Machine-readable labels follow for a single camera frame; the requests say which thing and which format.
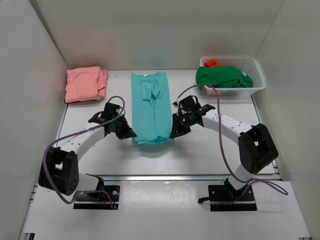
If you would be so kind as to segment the teal t shirt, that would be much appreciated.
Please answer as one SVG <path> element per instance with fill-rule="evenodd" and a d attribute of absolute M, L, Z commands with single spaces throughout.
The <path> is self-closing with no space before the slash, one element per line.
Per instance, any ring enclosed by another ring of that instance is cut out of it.
<path fill-rule="evenodd" d="M 167 74 L 131 75 L 132 128 L 137 145 L 159 145 L 170 140 L 173 119 Z"/>

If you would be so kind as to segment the green t shirt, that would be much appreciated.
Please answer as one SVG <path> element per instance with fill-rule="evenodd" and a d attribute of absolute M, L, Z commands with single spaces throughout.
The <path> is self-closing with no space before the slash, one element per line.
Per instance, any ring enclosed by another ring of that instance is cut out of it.
<path fill-rule="evenodd" d="M 206 68 L 199 67 L 195 74 L 195 81 L 199 88 L 203 88 L 203 84 L 213 86 L 214 88 L 252 88 L 253 80 L 244 75 L 239 69 L 230 66 L 216 66 Z"/>

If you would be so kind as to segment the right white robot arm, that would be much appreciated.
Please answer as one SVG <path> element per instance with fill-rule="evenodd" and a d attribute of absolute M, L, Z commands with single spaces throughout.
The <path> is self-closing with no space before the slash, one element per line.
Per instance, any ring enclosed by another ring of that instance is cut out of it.
<path fill-rule="evenodd" d="M 224 195 L 229 200 L 240 197 L 242 189 L 279 156 L 268 128 L 262 123 L 250 125 L 235 120 L 222 114 L 219 106 L 200 105 L 198 98 L 193 95 L 175 101 L 173 106 L 177 112 L 172 115 L 170 138 L 184 136 L 191 132 L 192 126 L 199 125 L 216 131 L 221 147 L 223 137 L 237 144 L 240 165 L 230 172 L 230 177 L 224 183 Z"/>

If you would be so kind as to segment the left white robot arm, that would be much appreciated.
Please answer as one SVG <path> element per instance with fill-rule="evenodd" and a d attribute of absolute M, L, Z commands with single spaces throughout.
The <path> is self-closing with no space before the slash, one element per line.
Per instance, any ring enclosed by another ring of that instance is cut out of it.
<path fill-rule="evenodd" d="M 137 136 L 125 118 L 123 107 L 108 102 L 103 111 L 88 120 L 82 134 L 73 135 L 64 144 L 51 146 L 45 152 L 38 184 L 61 196 L 83 192 L 97 200 L 106 195 L 103 179 L 79 173 L 79 161 L 96 143 L 112 133 L 120 140 Z"/>

